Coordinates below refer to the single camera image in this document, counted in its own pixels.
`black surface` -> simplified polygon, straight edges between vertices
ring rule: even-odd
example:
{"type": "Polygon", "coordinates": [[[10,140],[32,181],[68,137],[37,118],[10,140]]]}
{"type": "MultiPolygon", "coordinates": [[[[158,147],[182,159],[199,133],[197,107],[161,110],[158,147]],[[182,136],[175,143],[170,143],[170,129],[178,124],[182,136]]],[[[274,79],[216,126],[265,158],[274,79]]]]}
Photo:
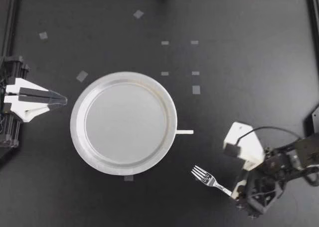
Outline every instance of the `black surface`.
{"type": "MultiPolygon", "coordinates": [[[[3,226],[317,225],[319,189],[303,180],[251,221],[190,174],[198,164],[232,186],[239,163],[223,154],[222,141],[233,121],[303,134],[319,97],[307,0],[18,1],[13,53],[31,67],[28,80],[69,103],[24,125],[20,152],[0,171],[3,226]],[[141,19],[133,17],[138,9],[141,19]],[[80,83],[82,70],[88,77],[80,83]],[[77,97],[116,71],[158,80],[175,102],[178,128],[195,131],[177,136],[164,159],[133,182],[89,167],[69,134],[77,97]],[[192,85],[201,86],[200,95],[192,85]]],[[[292,140],[275,131],[258,135],[265,146],[292,140]]]]}

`white tape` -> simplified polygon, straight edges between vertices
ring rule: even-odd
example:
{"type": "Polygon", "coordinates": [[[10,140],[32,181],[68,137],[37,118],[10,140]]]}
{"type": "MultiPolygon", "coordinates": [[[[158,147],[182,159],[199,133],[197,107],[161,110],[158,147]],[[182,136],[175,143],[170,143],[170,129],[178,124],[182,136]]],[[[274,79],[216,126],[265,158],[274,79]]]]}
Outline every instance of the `white tape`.
{"type": "Polygon", "coordinates": [[[193,130],[176,130],[176,134],[185,134],[185,135],[192,135],[194,134],[193,130]]]}
{"type": "Polygon", "coordinates": [[[48,39],[48,34],[46,33],[46,31],[39,33],[39,37],[41,40],[46,40],[48,39]]]}
{"type": "Polygon", "coordinates": [[[134,181],[134,175],[124,176],[124,181],[134,181]]]}
{"type": "Polygon", "coordinates": [[[133,16],[136,17],[137,19],[140,19],[142,16],[144,15],[144,12],[142,12],[141,10],[137,10],[133,16]]]}

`silver fork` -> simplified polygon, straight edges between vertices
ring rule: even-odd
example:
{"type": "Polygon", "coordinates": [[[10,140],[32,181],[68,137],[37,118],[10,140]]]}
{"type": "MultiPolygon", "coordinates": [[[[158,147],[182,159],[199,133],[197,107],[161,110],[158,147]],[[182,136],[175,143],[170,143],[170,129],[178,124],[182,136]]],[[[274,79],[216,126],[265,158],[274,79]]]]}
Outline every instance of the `silver fork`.
{"type": "Polygon", "coordinates": [[[195,175],[195,177],[198,178],[200,181],[202,181],[205,185],[210,187],[216,187],[220,189],[222,192],[224,192],[225,194],[227,194],[228,196],[231,196],[230,190],[218,184],[215,177],[213,177],[210,173],[203,170],[202,168],[198,166],[194,166],[194,168],[191,170],[191,173],[195,175]]]}

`plate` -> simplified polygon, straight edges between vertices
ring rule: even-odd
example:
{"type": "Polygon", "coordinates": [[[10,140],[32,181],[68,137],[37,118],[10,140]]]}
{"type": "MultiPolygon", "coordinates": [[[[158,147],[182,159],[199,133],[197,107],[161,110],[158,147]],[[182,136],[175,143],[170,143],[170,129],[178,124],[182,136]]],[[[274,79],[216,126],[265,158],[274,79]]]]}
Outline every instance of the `plate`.
{"type": "Polygon", "coordinates": [[[174,102],[154,79],[135,72],[106,75],[76,101],[70,121],[75,149],[98,171],[133,175],[156,165],[176,134],[174,102]]]}

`cable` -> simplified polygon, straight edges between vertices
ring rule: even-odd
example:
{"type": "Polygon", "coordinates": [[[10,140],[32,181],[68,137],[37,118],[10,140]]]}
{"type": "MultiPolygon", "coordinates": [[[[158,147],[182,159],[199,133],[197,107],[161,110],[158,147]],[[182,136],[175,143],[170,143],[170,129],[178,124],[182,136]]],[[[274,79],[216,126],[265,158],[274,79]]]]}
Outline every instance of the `cable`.
{"type": "Polygon", "coordinates": [[[295,132],[293,131],[290,131],[290,130],[287,130],[285,128],[281,128],[281,127],[276,127],[276,126],[261,126],[261,127],[257,127],[255,129],[252,129],[251,131],[247,132],[246,134],[242,135],[241,137],[239,137],[237,139],[237,142],[235,144],[235,146],[238,146],[239,142],[241,139],[243,139],[244,137],[248,136],[250,133],[253,133],[255,131],[258,131],[258,130],[261,130],[261,129],[272,129],[272,130],[278,130],[278,131],[283,131],[283,132],[286,132],[286,133],[289,133],[293,136],[295,136],[297,138],[297,140],[300,140],[302,139],[302,137],[298,134],[296,134],[295,132]]]}

